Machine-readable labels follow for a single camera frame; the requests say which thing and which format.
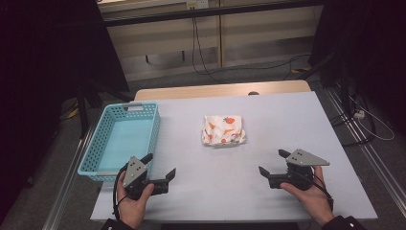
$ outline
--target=red and white cloth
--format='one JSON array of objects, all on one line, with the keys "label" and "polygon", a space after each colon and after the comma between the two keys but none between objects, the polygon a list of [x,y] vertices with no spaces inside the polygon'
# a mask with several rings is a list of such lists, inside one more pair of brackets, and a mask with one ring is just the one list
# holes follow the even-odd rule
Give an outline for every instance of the red and white cloth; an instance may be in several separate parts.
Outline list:
[{"label": "red and white cloth", "polygon": [[241,144],[246,141],[242,119],[238,115],[205,116],[202,128],[204,145]]}]

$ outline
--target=black sleeve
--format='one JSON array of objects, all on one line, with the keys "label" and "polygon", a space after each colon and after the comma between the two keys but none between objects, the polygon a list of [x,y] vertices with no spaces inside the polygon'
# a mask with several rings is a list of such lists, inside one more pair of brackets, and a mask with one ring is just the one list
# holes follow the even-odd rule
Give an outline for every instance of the black sleeve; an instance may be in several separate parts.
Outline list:
[{"label": "black sleeve", "polygon": [[338,216],[326,223],[322,230],[367,230],[355,218]]},{"label": "black sleeve", "polygon": [[126,225],[121,220],[116,221],[110,218],[105,222],[101,230],[134,230],[134,228]]}]

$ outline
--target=black curtain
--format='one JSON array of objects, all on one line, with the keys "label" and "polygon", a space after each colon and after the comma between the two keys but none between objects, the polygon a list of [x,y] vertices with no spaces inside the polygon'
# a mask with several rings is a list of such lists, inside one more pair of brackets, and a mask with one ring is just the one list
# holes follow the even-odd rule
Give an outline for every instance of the black curtain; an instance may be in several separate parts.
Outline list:
[{"label": "black curtain", "polygon": [[105,28],[61,28],[86,21],[102,21],[95,0],[0,0],[0,222],[45,156],[60,105],[76,97],[79,83],[128,90]]},{"label": "black curtain", "polygon": [[322,84],[331,86],[343,77],[344,61],[354,90],[370,97],[385,119],[406,132],[403,10],[398,1],[326,1],[308,62],[314,66],[335,54],[320,70]]}]

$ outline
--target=plastic basket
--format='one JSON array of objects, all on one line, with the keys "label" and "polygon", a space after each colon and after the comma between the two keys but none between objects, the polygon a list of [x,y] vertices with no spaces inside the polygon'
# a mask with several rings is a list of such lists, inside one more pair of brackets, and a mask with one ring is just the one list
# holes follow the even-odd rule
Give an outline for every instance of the plastic basket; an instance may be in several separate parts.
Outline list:
[{"label": "plastic basket", "polygon": [[108,105],[101,115],[78,174],[111,181],[130,156],[154,153],[160,116],[157,103]]}]

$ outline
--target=hand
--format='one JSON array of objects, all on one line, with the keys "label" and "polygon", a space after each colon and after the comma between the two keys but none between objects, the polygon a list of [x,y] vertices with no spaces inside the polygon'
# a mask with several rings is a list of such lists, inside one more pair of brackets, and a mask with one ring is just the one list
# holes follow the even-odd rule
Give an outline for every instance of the hand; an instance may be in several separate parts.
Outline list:
[{"label": "hand", "polygon": [[[314,182],[324,187],[323,183],[323,171],[322,167],[314,166]],[[297,199],[301,201],[307,212],[321,225],[325,225],[330,220],[334,219],[328,202],[326,194],[318,189],[316,186],[311,186],[310,189],[302,191],[289,183],[282,183],[281,188],[294,195]]]},{"label": "hand", "polygon": [[[124,189],[123,181],[125,172],[120,174],[119,181],[117,183],[117,200],[121,200],[127,196],[127,192]],[[144,214],[146,213],[147,200],[153,192],[154,185],[148,184],[141,194],[138,200],[133,200],[125,197],[119,204],[120,220],[128,226],[136,229],[143,222]]]}]

